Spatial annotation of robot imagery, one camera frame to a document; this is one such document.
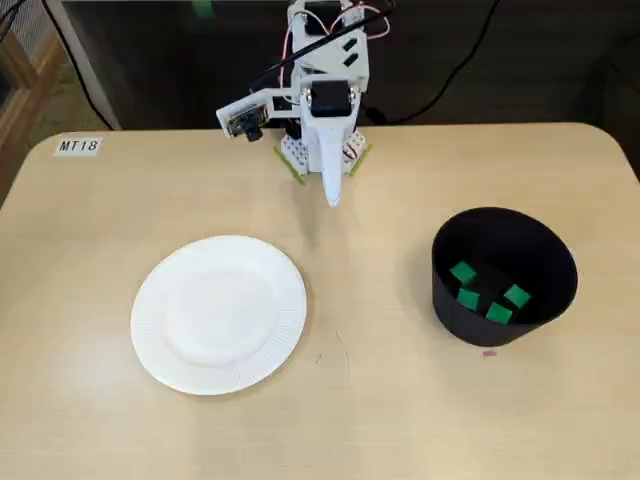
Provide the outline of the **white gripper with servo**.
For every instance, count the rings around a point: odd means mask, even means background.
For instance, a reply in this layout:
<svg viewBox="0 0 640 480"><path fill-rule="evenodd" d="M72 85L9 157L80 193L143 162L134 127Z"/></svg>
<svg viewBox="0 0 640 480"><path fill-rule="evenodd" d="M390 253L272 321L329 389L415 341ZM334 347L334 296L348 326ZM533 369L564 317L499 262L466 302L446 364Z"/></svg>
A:
<svg viewBox="0 0 640 480"><path fill-rule="evenodd" d="M299 81L303 138L331 207L340 203L343 147L354 131L366 87L366 79L338 74L311 74Z"/></svg>

